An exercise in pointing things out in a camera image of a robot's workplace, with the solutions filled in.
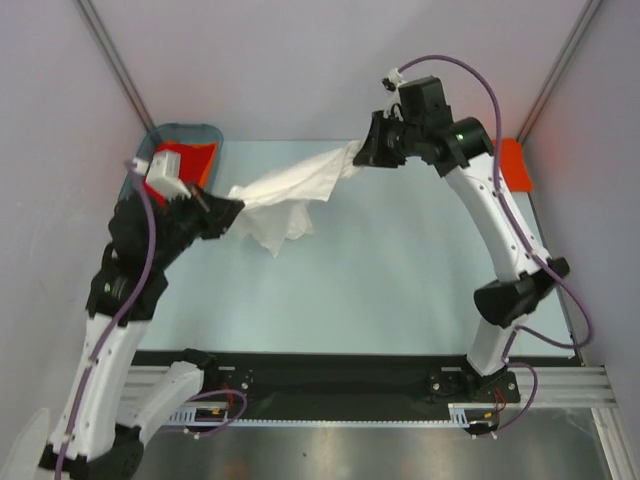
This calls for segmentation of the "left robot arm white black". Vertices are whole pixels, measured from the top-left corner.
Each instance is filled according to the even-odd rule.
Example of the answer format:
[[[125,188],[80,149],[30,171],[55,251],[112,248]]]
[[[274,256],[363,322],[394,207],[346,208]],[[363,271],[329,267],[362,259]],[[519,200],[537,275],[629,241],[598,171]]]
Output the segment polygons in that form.
[[[129,368],[168,286],[167,269],[196,240],[225,235],[244,207],[199,187],[163,205],[144,192],[116,203],[86,303],[81,360],[39,471],[55,479],[130,479],[180,405],[231,396],[215,356],[186,349],[132,412],[119,413]]]

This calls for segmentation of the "white printed t shirt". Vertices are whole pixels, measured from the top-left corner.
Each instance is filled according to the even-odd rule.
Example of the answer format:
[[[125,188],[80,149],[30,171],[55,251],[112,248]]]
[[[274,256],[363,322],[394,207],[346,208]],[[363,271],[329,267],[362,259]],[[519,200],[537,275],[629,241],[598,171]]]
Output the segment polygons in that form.
[[[253,238],[274,257],[287,240],[313,234],[309,204],[328,202],[339,181],[361,171],[354,159],[363,145],[362,140],[353,140],[270,172],[247,186],[233,186],[229,197],[242,201],[244,208],[230,231],[240,238]]]

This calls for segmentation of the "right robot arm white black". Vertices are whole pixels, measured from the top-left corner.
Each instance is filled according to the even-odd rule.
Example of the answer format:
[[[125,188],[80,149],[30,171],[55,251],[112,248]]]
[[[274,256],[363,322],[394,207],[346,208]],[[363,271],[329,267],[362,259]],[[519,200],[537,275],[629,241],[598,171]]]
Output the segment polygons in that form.
[[[428,76],[384,80],[391,98],[375,111],[358,167],[397,168],[418,157],[435,168],[459,196],[489,252],[495,280],[477,289],[481,321],[466,355],[463,393],[484,401],[497,389],[511,335],[550,293],[569,265],[553,258],[527,227],[502,175],[495,172],[494,144],[479,120],[454,120],[441,81]]]

